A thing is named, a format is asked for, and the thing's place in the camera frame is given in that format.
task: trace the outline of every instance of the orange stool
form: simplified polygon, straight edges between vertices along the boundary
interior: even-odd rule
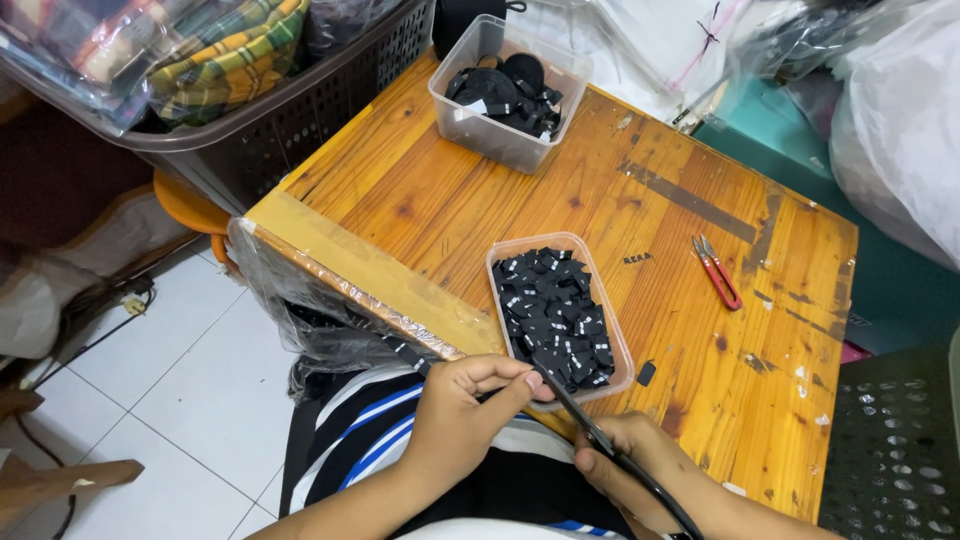
[[[230,272],[241,275],[236,262],[227,255],[227,222],[230,214],[158,169],[154,170],[154,192],[163,209],[181,225],[198,233],[209,234],[213,256],[226,265]]]

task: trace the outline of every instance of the table surface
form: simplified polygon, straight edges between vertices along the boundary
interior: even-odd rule
[[[578,234],[637,371],[658,368],[588,413],[645,411],[713,478],[815,521],[856,227],[593,87],[538,172],[517,173],[440,137],[426,89],[437,65],[418,59],[252,209],[261,236],[475,354],[504,351],[493,243]],[[739,311],[694,256],[699,233]],[[651,257],[627,262],[638,254]]]

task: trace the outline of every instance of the teal box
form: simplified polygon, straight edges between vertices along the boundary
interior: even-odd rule
[[[718,118],[693,136],[853,222],[860,229],[847,339],[875,355],[949,339],[960,324],[960,275],[882,233],[847,201],[828,145],[780,85],[727,92]]]

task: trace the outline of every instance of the white tile floor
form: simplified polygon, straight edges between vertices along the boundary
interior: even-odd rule
[[[145,467],[131,484],[80,496],[65,538],[239,540],[276,519],[295,356],[250,291],[219,272],[208,240],[152,275],[147,314],[43,384],[46,401],[25,422],[69,464]],[[126,317],[109,312],[76,346]],[[53,466],[12,419],[0,447]],[[42,504],[0,538],[48,539],[65,512],[66,499]]]

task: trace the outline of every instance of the person's right hand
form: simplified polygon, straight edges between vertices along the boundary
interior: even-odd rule
[[[601,416],[593,422],[613,445],[647,471],[684,508],[708,538],[724,510],[718,504],[732,494],[697,467],[660,426],[642,412]],[[593,487],[658,534],[681,532],[680,526],[653,495],[577,434],[573,463]]]

